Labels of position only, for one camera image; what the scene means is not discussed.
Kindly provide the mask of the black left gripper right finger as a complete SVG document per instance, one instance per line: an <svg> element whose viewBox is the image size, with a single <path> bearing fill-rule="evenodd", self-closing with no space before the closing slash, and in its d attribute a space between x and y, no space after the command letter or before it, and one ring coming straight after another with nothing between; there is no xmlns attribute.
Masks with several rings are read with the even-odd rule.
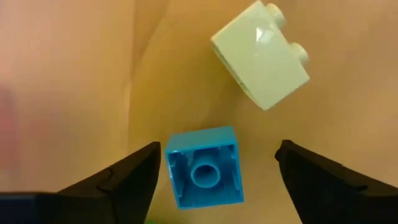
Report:
<svg viewBox="0 0 398 224"><path fill-rule="evenodd" d="M275 158L302 223L397 223L397 187L288 139Z"/></svg>

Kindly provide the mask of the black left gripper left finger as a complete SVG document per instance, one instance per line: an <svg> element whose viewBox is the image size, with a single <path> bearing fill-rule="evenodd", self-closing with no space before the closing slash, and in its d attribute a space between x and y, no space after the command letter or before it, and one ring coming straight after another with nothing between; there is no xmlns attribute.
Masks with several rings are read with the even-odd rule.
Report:
<svg viewBox="0 0 398 224"><path fill-rule="evenodd" d="M152 142L61 191L1 193L1 223L144 223L159 170Z"/></svg>

